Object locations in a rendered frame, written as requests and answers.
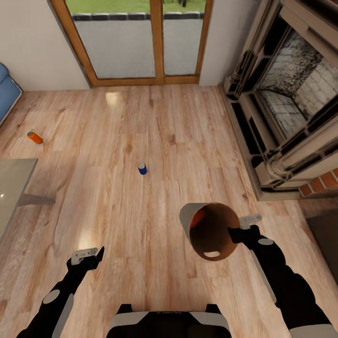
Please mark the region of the trash can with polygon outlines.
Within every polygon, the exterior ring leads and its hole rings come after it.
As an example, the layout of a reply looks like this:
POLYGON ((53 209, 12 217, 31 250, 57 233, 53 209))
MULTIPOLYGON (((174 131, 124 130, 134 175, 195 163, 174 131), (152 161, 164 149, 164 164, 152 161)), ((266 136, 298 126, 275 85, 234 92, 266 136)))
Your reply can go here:
POLYGON ((210 262, 222 261, 230 257, 238 244, 230 238, 229 228, 240 228, 239 218, 229 206, 219 202, 188 203, 182 207, 179 220, 194 252, 210 262), (192 219, 200 208, 206 217, 190 229, 192 219), (204 253, 219 252, 216 257, 207 257, 204 253))

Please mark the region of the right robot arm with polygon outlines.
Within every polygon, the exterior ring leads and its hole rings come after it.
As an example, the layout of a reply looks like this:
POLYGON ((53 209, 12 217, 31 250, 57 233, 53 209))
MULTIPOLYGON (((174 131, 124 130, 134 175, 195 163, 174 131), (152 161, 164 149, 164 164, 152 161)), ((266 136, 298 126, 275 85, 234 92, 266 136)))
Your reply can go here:
POLYGON ((285 256, 275 241, 260 234, 260 214, 239 218, 240 228, 229 228, 234 244, 244 243, 251 250, 255 265, 292 338, 338 338, 338 332, 322 309, 306 280, 286 265, 285 256))

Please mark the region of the can of soda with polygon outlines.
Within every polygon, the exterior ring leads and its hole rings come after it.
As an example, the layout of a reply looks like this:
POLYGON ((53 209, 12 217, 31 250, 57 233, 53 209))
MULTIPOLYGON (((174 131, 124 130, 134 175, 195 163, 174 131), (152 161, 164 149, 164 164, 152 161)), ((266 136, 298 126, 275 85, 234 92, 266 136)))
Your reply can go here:
POLYGON ((199 210, 196 211, 195 216, 192 219, 192 224, 190 225, 190 229, 200 223, 205 217, 206 217, 206 212, 203 210, 201 207, 199 210))
POLYGON ((147 173, 146 165, 144 163, 138 164, 138 170, 142 175, 145 175, 147 173))
POLYGON ((30 131, 27 133, 27 136, 37 144, 41 144, 43 142, 43 139, 40 136, 38 136, 35 132, 30 131))

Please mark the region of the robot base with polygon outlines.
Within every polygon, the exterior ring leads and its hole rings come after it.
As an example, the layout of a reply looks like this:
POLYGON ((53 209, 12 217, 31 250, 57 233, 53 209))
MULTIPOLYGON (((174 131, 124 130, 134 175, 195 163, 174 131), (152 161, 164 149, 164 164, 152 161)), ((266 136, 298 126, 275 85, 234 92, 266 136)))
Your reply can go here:
POLYGON ((131 308, 120 306, 106 338, 232 338, 216 304, 207 305, 207 312, 131 312, 131 308))

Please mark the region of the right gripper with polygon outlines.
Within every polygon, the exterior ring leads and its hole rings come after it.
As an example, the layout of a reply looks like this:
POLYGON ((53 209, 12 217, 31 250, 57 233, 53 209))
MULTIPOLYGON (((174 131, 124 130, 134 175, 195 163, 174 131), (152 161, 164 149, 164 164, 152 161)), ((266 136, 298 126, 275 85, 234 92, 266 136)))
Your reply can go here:
MULTIPOLYGON (((257 225, 252 225, 250 226, 251 229, 243 230, 240 228, 237 229, 231 229, 229 228, 229 233, 230 233, 230 238, 234 244, 238 243, 244 243, 246 241, 246 238, 248 235, 255 234, 255 235, 260 235, 260 230, 257 225)), ((246 244, 245 244, 246 245, 246 244)), ((247 246, 247 245, 246 245, 247 246)))

